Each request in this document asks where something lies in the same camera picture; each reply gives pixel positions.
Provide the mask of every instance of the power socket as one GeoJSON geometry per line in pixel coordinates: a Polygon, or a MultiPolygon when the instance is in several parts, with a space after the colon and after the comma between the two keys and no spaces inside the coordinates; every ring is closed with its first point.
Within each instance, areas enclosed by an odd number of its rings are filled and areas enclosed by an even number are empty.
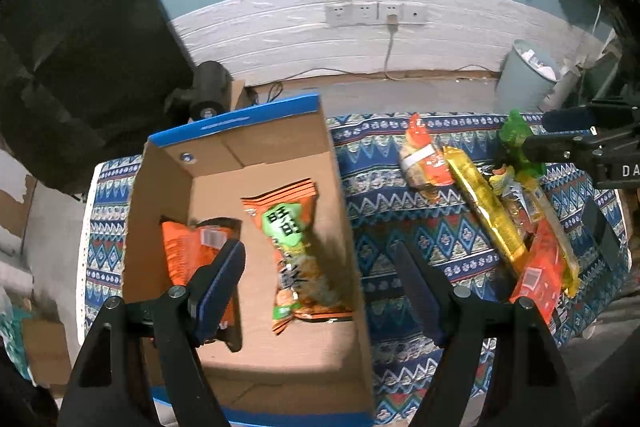
{"type": "Polygon", "coordinates": [[[353,6],[349,3],[327,4],[324,7],[326,23],[329,26],[347,26],[353,24],[351,18],[353,6]]]}
{"type": "Polygon", "coordinates": [[[420,2],[402,4],[402,16],[398,20],[403,24],[426,24],[429,22],[427,5],[420,2]]]}
{"type": "Polygon", "coordinates": [[[386,23],[389,15],[396,15],[398,20],[402,20],[403,4],[395,1],[380,1],[378,3],[378,22],[386,23]]]}
{"type": "Polygon", "coordinates": [[[377,2],[351,4],[351,24],[376,24],[377,22],[379,22],[377,2]]]}

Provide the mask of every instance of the barcode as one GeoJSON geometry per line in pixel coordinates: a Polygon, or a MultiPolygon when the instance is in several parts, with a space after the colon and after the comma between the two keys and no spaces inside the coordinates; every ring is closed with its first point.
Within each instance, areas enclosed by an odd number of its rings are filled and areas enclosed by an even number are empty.
{"type": "Polygon", "coordinates": [[[540,276],[542,275],[542,269],[540,268],[527,268],[522,277],[522,286],[529,288],[531,291],[536,289],[540,276]]]}
{"type": "Polygon", "coordinates": [[[205,247],[220,248],[225,246],[226,233],[222,230],[200,229],[200,243],[205,247]]]}

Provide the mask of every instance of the trash can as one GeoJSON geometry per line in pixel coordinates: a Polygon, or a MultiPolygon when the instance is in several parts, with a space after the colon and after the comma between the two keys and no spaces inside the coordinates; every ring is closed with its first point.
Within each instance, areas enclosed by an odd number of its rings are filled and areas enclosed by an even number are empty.
{"type": "Polygon", "coordinates": [[[538,105],[560,79],[551,56],[530,42],[517,39],[504,63],[496,88],[497,111],[538,110],[538,105]]]}

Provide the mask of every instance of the screw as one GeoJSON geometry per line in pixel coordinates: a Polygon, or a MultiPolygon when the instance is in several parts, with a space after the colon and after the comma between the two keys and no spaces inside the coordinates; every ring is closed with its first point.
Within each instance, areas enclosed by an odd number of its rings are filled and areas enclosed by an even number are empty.
{"type": "Polygon", "coordinates": [[[520,297],[518,299],[520,306],[522,306],[526,310],[532,310],[533,306],[535,306],[535,302],[533,302],[529,297],[520,297]]]}
{"type": "Polygon", "coordinates": [[[203,118],[211,118],[212,116],[215,116],[215,115],[216,115],[216,112],[211,107],[205,107],[200,112],[200,116],[203,117],[203,118]]]}
{"type": "Polygon", "coordinates": [[[456,297],[460,297],[461,299],[466,299],[469,295],[471,295],[471,290],[466,286],[456,286],[453,288],[453,294],[456,297]]]}
{"type": "Polygon", "coordinates": [[[113,297],[109,297],[104,302],[104,305],[108,310],[113,310],[114,308],[117,308],[121,302],[122,302],[122,298],[114,295],[113,297]]]}
{"type": "Polygon", "coordinates": [[[178,284],[175,286],[171,286],[171,288],[169,288],[169,296],[172,299],[177,299],[178,297],[182,297],[185,292],[186,292],[186,289],[184,289],[184,286],[180,286],[178,284]]]}
{"type": "Polygon", "coordinates": [[[183,162],[190,164],[190,163],[196,163],[196,158],[193,156],[193,154],[188,153],[188,152],[183,152],[180,155],[180,160],[182,160],[183,162]]]}

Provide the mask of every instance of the floor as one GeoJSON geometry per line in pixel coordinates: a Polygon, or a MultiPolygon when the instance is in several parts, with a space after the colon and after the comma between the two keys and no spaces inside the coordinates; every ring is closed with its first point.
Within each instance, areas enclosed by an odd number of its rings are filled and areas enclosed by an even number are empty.
{"type": "MultiPolygon", "coordinates": [[[[327,116],[372,112],[493,112],[495,103],[494,83],[490,80],[411,78],[396,82],[346,78],[343,83],[334,83],[319,77],[292,83],[291,88],[284,84],[281,96],[318,92],[327,116]]],[[[262,90],[260,101],[265,99],[266,90],[262,90]]],[[[83,213],[84,205],[79,201],[38,184],[24,243],[36,298],[65,325],[72,361],[79,350],[75,286],[83,213]]],[[[603,397],[619,393],[623,382],[630,382],[640,374],[635,363],[627,363],[625,358],[618,356],[617,364],[610,362],[612,353],[621,346],[626,346],[627,354],[640,351],[640,333],[636,331],[640,326],[640,298],[635,299],[612,304],[601,315],[590,340],[574,339],[562,349],[572,380],[580,390],[580,407],[585,413],[597,409],[603,397]],[[607,386],[606,393],[597,391],[603,383],[607,386]]],[[[474,423],[481,406],[482,397],[469,404],[464,425],[474,423]]],[[[166,423],[174,419],[168,408],[159,407],[159,412],[166,423]]]]}

